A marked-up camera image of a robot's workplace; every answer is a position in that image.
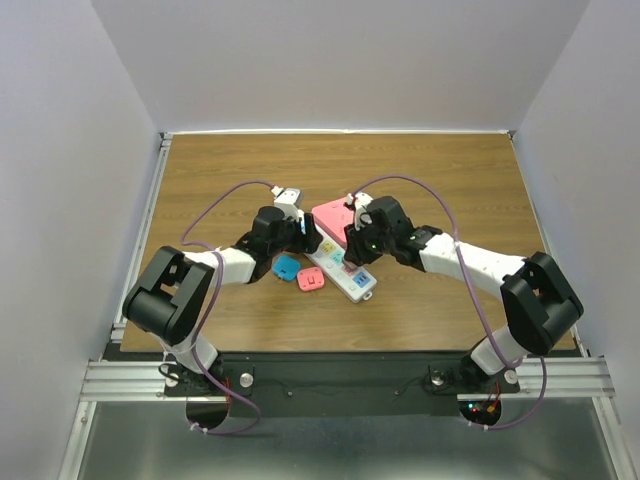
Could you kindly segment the white multicolour power strip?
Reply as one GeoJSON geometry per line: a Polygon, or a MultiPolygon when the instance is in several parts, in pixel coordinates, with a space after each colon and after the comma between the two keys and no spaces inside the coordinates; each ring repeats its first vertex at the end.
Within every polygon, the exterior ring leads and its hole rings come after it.
{"type": "Polygon", "coordinates": [[[325,237],[317,250],[306,257],[353,303],[370,300],[376,278],[363,267],[349,268],[343,261],[344,253],[339,244],[325,237]]]}

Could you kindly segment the blue square plug adapter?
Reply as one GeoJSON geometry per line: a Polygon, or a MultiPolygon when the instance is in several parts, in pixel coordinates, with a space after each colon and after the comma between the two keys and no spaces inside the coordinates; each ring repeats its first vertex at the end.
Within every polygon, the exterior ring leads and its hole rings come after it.
{"type": "Polygon", "coordinates": [[[272,273],[286,282],[294,281],[300,270],[301,264],[296,259],[287,255],[278,256],[271,267],[272,273]]]}

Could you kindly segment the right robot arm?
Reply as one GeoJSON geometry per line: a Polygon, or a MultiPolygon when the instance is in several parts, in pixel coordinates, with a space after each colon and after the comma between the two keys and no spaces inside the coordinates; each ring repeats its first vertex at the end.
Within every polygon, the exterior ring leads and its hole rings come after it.
{"type": "Polygon", "coordinates": [[[546,356],[584,313],[559,265],[544,252],[500,254],[435,227],[415,226],[392,196],[350,194],[345,205],[354,213],[344,229],[347,264],[369,265],[390,255],[401,265],[460,280],[471,295],[483,290],[501,300],[505,326],[487,328],[458,368],[472,390],[484,389],[529,354],[546,356]]]}

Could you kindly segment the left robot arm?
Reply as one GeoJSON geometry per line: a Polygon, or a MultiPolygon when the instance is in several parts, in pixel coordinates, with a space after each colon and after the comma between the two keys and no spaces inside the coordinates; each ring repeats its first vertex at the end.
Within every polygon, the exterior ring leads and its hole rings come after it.
{"type": "Polygon", "coordinates": [[[204,243],[198,244],[203,252],[160,248],[127,293],[122,315],[159,340],[199,393],[227,392],[221,354],[201,334],[221,288],[255,283],[280,254],[314,253],[322,241],[310,213],[291,216],[262,207],[251,229],[229,248],[204,243]]]}

